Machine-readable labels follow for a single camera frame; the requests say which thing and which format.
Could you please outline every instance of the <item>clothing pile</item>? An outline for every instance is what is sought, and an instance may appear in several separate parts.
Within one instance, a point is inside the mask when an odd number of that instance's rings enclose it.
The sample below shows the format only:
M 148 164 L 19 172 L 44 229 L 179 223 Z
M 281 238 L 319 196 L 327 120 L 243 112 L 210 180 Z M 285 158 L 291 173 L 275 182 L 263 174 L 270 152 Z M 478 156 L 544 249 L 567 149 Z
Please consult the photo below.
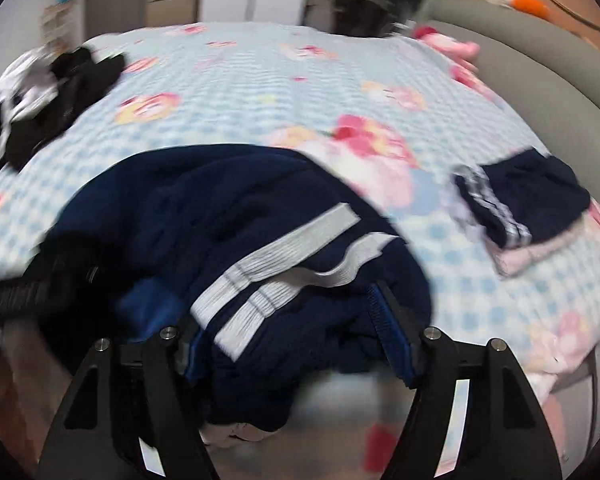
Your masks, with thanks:
M 591 200 L 569 166 L 533 148 L 495 164 L 457 166 L 453 184 L 452 216 L 484 239 L 506 278 L 571 244 Z
M 203 331 L 183 330 L 176 368 L 205 385 L 201 418 L 241 424 L 240 438 L 281 428 L 311 372 L 388 362 L 413 384 L 424 371 L 391 314 L 397 305 L 411 341 L 431 318 L 405 240 L 291 150 L 188 146 L 123 160 L 68 203 L 25 277 L 58 273 L 51 298 L 27 289 L 0 308 L 33 310 L 72 372 L 99 337 L 141 341 L 194 319 Z
M 0 77 L 0 170 L 22 168 L 102 99 L 125 69 L 125 57 L 93 61 L 80 47 L 51 61 L 45 47 L 11 63 Z

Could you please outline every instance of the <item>floral bedspread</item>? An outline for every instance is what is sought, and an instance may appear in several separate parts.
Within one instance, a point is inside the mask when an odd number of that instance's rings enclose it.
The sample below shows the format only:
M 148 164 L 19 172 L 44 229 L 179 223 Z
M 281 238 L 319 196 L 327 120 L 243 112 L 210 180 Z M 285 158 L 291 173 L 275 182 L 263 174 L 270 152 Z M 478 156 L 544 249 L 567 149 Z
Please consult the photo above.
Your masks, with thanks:
M 248 142 L 301 150 L 347 181 L 409 241 L 451 337 L 506 340 L 545 400 L 600 338 L 600 208 L 572 246 L 501 280 L 450 218 L 450 168 L 546 149 L 500 98 L 450 76 L 406 38 L 357 39 L 256 23 L 140 29 L 88 41 L 124 52 L 119 84 L 20 174 L 0 172 L 0 276 L 23 269 L 86 182 L 145 150 Z M 458 452 L 458 387 L 443 464 Z

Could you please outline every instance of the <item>pink stuffed toy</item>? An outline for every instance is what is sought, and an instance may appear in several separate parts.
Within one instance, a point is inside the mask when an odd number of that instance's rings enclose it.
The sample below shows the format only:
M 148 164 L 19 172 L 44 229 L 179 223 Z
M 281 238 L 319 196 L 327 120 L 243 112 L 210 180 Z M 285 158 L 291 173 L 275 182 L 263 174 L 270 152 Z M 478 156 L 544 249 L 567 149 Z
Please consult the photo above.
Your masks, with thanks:
M 451 77 L 459 83 L 462 83 L 464 86 L 468 86 L 471 90 L 475 90 L 489 101 L 496 100 L 494 91 L 480 81 L 470 70 L 458 65 L 453 66 L 451 67 Z
M 461 41 L 454 40 L 454 38 L 440 34 L 433 27 L 417 28 L 413 33 L 413 39 L 420 40 L 429 45 L 465 69 L 477 72 L 477 68 L 470 63 L 478 55 L 478 52 L 480 52 L 480 45 L 477 43 L 472 41 L 462 43 Z

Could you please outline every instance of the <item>fabric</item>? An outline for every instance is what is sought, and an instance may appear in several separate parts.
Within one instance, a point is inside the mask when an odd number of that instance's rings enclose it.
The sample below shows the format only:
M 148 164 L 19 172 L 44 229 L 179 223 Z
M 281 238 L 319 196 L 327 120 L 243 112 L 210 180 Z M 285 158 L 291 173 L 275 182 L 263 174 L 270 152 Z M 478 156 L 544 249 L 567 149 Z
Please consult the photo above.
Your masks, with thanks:
M 461 41 L 440 34 L 433 27 L 418 27 L 413 31 L 413 39 L 419 40 L 424 44 L 444 54 L 454 63 L 469 72 L 476 72 L 477 68 L 470 63 L 480 52 L 480 45 L 473 41 L 462 43 Z
M 551 240 L 529 245 L 519 249 L 503 251 L 490 239 L 485 238 L 484 243 L 493 258 L 496 270 L 503 278 L 512 278 L 534 263 L 544 260 L 550 254 L 571 245 L 584 231 L 584 222 L 577 220 L 565 232 L 557 235 Z
M 62 248 L 67 235 L 119 248 L 125 272 L 150 277 L 116 302 L 127 338 L 157 330 L 157 317 L 173 324 L 190 306 L 212 344 L 211 424 L 278 430 L 308 373 L 385 361 L 395 346 L 376 331 L 368 298 L 378 280 L 410 306 L 416 333 L 430 322 L 429 285 L 405 241 L 349 187 L 290 150 L 216 145 L 132 156 L 68 203 L 34 262 L 54 261 L 49 247 Z M 60 330 L 63 340 L 74 325 Z M 66 345 L 52 348 L 62 358 Z M 395 351 L 392 363 L 409 355 Z M 411 383 L 412 366 L 396 374 Z
M 451 67 L 451 77 L 455 81 L 458 81 L 464 86 L 477 92 L 485 99 L 488 99 L 489 101 L 493 102 L 496 106 L 500 106 L 502 104 L 502 99 L 487 85 L 485 85 L 480 79 L 478 79 L 475 73 L 471 70 L 468 70 L 460 65 L 455 65 Z
M 104 59 L 96 64 L 86 48 L 60 55 L 51 64 L 48 73 L 39 67 L 34 70 L 36 64 L 42 63 L 40 60 L 31 63 L 33 66 L 27 73 L 28 79 L 22 83 L 29 84 L 31 88 L 13 109 L 9 104 L 13 95 L 9 97 L 8 92 L 18 91 L 19 87 L 14 87 L 11 80 L 17 80 L 20 72 L 4 76 L 4 80 L 0 81 L 0 117 L 3 117 L 0 127 L 0 170 L 9 165 L 21 171 L 35 153 L 64 134 L 83 111 L 102 99 L 125 68 L 124 56 Z M 39 78 L 44 78 L 49 85 L 52 80 L 58 81 L 58 90 L 55 84 L 49 87 L 43 84 L 35 86 Z
M 512 11 L 496 10 L 504 13 L 497 13 L 498 26 L 506 28 Z M 408 38 L 199 23 L 89 40 L 96 61 L 124 53 L 128 67 L 105 98 L 21 173 L 0 171 L 0 278 L 22 272 L 77 191 L 124 158 L 223 142 L 286 147 L 339 176 L 410 240 L 429 279 L 433 324 L 474 344 L 504 339 L 544 401 L 556 380 L 548 367 L 555 357 L 568 349 L 568 363 L 577 365 L 600 339 L 600 228 L 587 228 L 570 247 L 501 280 L 482 241 L 468 240 L 442 207 L 443 193 L 455 164 L 473 167 L 529 146 L 544 153 L 534 130 L 544 135 L 548 124 L 555 132 L 548 137 L 555 141 L 552 152 L 578 177 L 587 164 L 596 166 L 591 180 L 582 179 L 592 190 L 600 184 L 600 111 L 593 113 L 591 102 L 574 105 L 574 88 L 540 95 L 558 76 L 550 78 L 536 62 L 519 73 L 510 56 L 520 54 L 512 48 L 487 50 L 488 38 L 435 26 L 480 43 L 480 76 L 498 93 L 509 91 L 507 99 L 523 116 L 526 93 L 542 117 L 539 127 L 530 128 L 506 102 L 495 106 L 453 81 L 446 57 Z M 524 34 L 515 34 L 523 41 Z M 484 59 L 493 62 L 490 72 Z M 543 69 L 546 79 L 538 88 L 529 85 Z M 492 73 L 502 74 L 497 88 L 486 79 Z M 583 122 L 581 113 L 592 122 Z M 573 148 L 571 159 L 558 153 L 565 145 Z M 459 383 L 443 462 L 458 453 L 467 397 Z
M 276 432 L 262 431 L 251 424 L 231 424 L 216 426 L 205 423 L 200 428 L 200 437 L 205 446 L 221 448 L 234 447 L 244 442 L 259 442 L 273 436 Z
M 57 95 L 57 82 L 46 47 L 29 50 L 12 62 L 0 76 L 2 131 L 0 157 L 11 132 L 11 122 L 34 116 Z
M 456 184 L 451 182 L 445 190 L 444 207 L 467 239 L 480 242 L 485 238 L 483 225 L 475 219 L 467 202 L 460 196 Z
M 501 249 L 557 237 L 591 202 L 569 166 L 535 148 L 475 169 L 457 167 L 454 175 L 461 197 Z

